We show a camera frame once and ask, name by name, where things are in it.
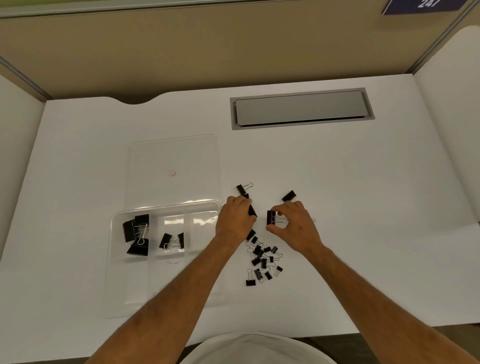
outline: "beige cubicle wall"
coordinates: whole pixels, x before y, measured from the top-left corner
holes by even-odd
[[[405,73],[462,12],[382,16],[385,4],[292,0],[0,19],[0,56],[52,98],[136,103],[174,90]],[[479,8],[464,21],[480,21]]]

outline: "person's right hand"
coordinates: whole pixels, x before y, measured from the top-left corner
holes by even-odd
[[[267,225],[267,231],[284,240],[293,250],[305,255],[315,248],[323,247],[317,228],[308,211],[300,201],[287,201],[282,205],[272,207],[278,215],[288,219],[284,229],[275,225]]]

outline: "desk surface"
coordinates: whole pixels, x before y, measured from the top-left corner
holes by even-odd
[[[232,131],[230,97],[365,87],[376,119]],[[254,227],[284,272],[245,287],[227,264],[229,304],[204,309],[190,343],[259,330],[355,332],[307,261],[264,231],[294,189],[325,244],[430,325],[480,321],[480,228],[411,75],[174,92],[142,105],[49,101],[0,264],[0,363],[88,356],[123,319],[102,313],[110,217],[124,209],[132,142],[213,133],[222,198],[251,189]]]

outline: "transparent plastic lid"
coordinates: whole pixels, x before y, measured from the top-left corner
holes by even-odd
[[[125,209],[220,201],[213,134],[132,143],[128,153]]]

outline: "blue sign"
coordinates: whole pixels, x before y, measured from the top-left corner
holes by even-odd
[[[466,2],[467,0],[390,0],[383,15],[455,12]]]

